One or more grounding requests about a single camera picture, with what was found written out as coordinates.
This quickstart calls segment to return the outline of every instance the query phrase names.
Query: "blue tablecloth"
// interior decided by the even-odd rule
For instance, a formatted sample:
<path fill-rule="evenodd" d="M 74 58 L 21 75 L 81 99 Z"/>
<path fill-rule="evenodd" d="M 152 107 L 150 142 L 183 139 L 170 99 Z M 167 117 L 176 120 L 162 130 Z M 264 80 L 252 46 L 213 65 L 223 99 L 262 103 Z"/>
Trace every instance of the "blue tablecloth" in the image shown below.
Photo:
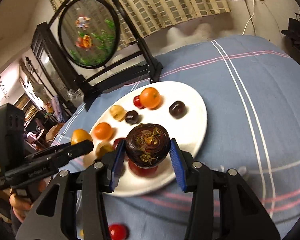
<path fill-rule="evenodd" d="M 161 81 L 190 85 L 206 104 L 208 127 L 197 159 L 219 171 L 246 167 L 247 183 L 283 237 L 300 216 L 300 66 L 254 36 L 187 45 L 157 59 Z M 54 144 L 68 142 L 75 129 L 90 131 L 115 101 L 148 82 L 102 94 L 88 112 L 81 105 Z M 82 158 L 63 169 L 83 170 Z M 175 181 L 145 196 L 104 196 L 109 224 L 126 224 L 131 240 L 183 239 L 191 198 Z"/>

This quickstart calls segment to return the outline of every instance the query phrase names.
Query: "circular black frame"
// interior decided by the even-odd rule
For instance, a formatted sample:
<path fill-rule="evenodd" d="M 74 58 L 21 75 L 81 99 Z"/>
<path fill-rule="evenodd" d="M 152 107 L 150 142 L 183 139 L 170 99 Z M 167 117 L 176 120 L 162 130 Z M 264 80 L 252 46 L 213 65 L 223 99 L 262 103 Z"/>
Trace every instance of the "circular black frame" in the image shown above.
<path fill-rule="evenodd" d="M 72 56 L 66 51 L 66 48 L 65 46 L 63 45 L 63 40 L 62 40 L 62 37 L 61 37 L 61 26 L 62 26 L 62 21 L 63 21 L 63 18 L 66 14 L 66 12 L 68 11 L 68 9 L 76 2 L 78 2 L 80 0 L 73 0 L 71 1 L 70 3 L 68 3 L 66 6 L 65 6 L 65 9 L 63 10 L 61 16 L 60 16 L 60 19 L 59 19 L 59 23 L 58 23 L 58 38 L 59 38 L 59 42 L 60 42 L 60 46 L 62 48 L 62 52 L 63 54 L 69 59 L 71 60 L 73 63 L 75 63 L 76 65 L 80 66 L 80 67 L 83 67 L 83 68 L 86 68 L 86 69 L 97 69 L 97 68 L 100 68 L 102 66 L 104 66 L 109 60 L 111 60 L 111 58 L 113 57 L 113 55 L 115 54 L 115 52 L 117 51 L 117 48 L 118 48 L 118 45 L 119 45 L 119 41 L 120 41 L 120 22 L 119 22 L 119 17 L 118 15 L 116 14 L 114 8 L 108 3 L 106 2 L 105 0 L 96 0 L 100 3 L 102 3 L 110 12 L 111 16 L 112 16 L 112 19 L 114 21 L 114 27 L 115 27 L 115 40 L 114 40 L 114 46 L 113 46 L 113 49 L 111 51 L 111 53 L 109 54 L 109 56 L 100 64 L 97 64 L 97 65 L 93 65 L 93 66 L 86 66 L 86 65 L 83 65 L 79 62 L 76 62 Z"/>

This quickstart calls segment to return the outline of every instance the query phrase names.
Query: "metal rivet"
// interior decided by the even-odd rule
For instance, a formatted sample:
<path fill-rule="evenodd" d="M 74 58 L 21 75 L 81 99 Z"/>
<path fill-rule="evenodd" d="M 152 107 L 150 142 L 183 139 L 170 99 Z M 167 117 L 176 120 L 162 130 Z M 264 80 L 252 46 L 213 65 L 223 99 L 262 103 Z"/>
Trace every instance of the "metal rivet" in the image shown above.
<path fill-rule="evenodd" d="M 103 167 L 103 163 L 101 163 L 101 162 L 95 163 L 95 164 L 93 165 L 93 167 L 94 167 L 95 169 L 100 169 L 100 168 Z"/>
<path fill-rule="evenodd" d="M 228 173 L 231 175 L 231 176 L 235 176 L 237 175 L 237 171 L 235 169 L 229 169 Z"/>
<path fill-rule="evenodd" d="M 194 162 L 194 163 L 192 163 L 192 166 L 194 168 L 201 168 L 202 167 L 202 163 L 201 162 Z"/>
<path fill-rule="evenodd" d="M 68 172 L 67 170 L 62 170 L 62 171 L 59 172 L 59 175 L 60 175 L 61 177 L 65 177 L 65 176 L 67 176 L 68 174 L 69 174 L 69 172 Z"/>

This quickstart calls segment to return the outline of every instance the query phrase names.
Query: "oval plate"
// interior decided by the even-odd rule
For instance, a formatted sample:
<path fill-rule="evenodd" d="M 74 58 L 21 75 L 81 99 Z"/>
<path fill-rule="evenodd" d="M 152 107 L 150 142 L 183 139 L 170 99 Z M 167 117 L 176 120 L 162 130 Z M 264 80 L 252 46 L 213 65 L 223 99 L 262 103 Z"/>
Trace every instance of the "oval plate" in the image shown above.
<path fill-rule="evenodd" d="M 140 95 L 147 87 L 156 88 L 162 96 L 162 105 L 156 110 L 138 109 L 133 104 L 133 98 Z M 182 101 L 187 107 L 186 115 L 181 119 L 174 119 L 169 114 L 169 107 L 175 101 Z M 207 130 L 207 109 L 202 97 L 192 87 L 174 81 L 157 82 L 138 88 L 124 97 L 120 98 L 114 105 L 122 106 L 126 111 L 136 110 L 141 115 L 141 123 L 157 123 L 162 125 L 169 133 L 170 139 L 175 138 L 180 150 L 190 152 L 195 157 L 203 142 Z M 114 136 L 110 143 L 116 138 L 126 137 L 135 125 L 127 124 L 124 120 L 116 121 L 110 115 L 108 108 L 94 124 L 90 131 L 93 138 L 94 149 L 91 153 L 84 156 L 85 167 L 91 165 L 95 159 L 95 150 L 101 141 L 96 139 L 92 131 L 100 122 L 107 122 L 114 128 Z M 124 162 L 125 172 L 119 180 L 119 184 L 111 194 L 118 197 L 128 197 L 142 195 L 157 190 L 175 178 L 170 155 L 159 164 L 156 174 L 152 178 L 142 178 L 130 171 L 128 162 Z"/>

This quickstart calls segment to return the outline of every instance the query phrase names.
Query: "dark purple fruit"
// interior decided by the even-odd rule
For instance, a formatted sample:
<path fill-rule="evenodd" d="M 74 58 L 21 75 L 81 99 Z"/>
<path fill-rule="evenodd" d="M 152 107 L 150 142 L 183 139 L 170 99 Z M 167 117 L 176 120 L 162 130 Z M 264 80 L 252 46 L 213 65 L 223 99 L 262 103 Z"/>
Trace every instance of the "dark purple fruit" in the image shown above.
<path fill-rule="evenodd" d="M 139 124 L 126 138 L 126 153 L 140 168 L 153 168 L 162 162 L 170 149 L 167 130 L 158 124 Z"/>
<path fill-rule="evenodd" d="M 129 111 L 126 113 L 126 118 L 125 118 L 126 122 L 129 124 L 136 124 L 139 122 L 139 115 L 137 113 L 137 111 Z"/>
<path fill-rule="evenodd" d="M 183 117 L 186 114 L 186 106 L 181 101 L 175 101 L 170 107 L 169 107 L 169 113 L 176 119 L 179 119 Z"/>

